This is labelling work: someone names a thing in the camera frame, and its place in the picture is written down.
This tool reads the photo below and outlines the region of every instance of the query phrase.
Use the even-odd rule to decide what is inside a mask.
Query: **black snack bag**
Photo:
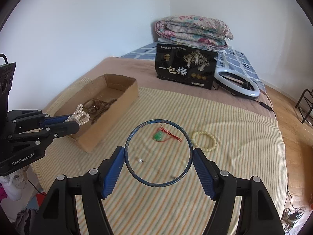
[[[157,77],[211,89],[218,53],[176,44],[158,43]]]

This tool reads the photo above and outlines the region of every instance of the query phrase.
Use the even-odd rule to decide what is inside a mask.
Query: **open cardboard tray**
[[[82,125],[78,133],[71,135],[82,149],[90,153],[137,97],[136,79],[123,75],[104,74],[73,95],[55,116],[72,114],[79,104],[84,104],[90,99],[100,99],[105,102],[117,99],[94,124],[91,124],[91,120],[95,115],[90,114],[90,121]]]

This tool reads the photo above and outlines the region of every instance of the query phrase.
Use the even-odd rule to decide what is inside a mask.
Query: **red string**
[[[160,128],[158,128],[157,129],[157,131],[162,131],[162,132],[164,132],[164,133],[167,133],[169,136],[171,136],[172,138],[175,138],[175,139],[177,139],[178,141],[180,141],[180,142],[182,142],[182,139],[181,138],[179,138],[178,136],[176,136],[176,135],[174,135],[174,134],[171,134],[167,129],[165,129],[161,124],[160,124]],[[158,141],[158,142],[165,142],[165,141],[167,141],[167,140],[169,140],[169,139],[171,139],[171,138],[167,138],[167,139],[165,139],[165,140],[163,140],[163,141]]]

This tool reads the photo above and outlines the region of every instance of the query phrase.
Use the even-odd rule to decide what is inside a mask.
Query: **green pendant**
[[[163,132],[161,130],[158,130],[154,135],[153,135],[153,139],[156,141],[162,141],[163,138]]]

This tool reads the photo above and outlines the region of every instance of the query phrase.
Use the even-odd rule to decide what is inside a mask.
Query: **pearl necklace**
[[[90,115],[86,112],[83,111],[83,105],[79,104],[77,106],[76,111],[68,117],[64,122],[69,122],[69,121],[76,121],[79,125],[83,125],[87,123],[90,120]]]
[[[207,147],[200,147],[200,146],[198,145],[198,143],[196,142],[196,140],[195,140],[196,135],[200,135],[200,134],[209,136],[209,137],[213,140],[213,146],[210,147],[210,148],[207,148]],[[203,152],[211,152],[211,151],[213,151],[214,149],[216,149],[216,147],[217,147],[217,142],[216,142],[215,137],[214,137],[211,133],[205,132],[205,131],[195,131],[195,132],[192,134],[191,142],[195,145],[195,147],[200,147]]]

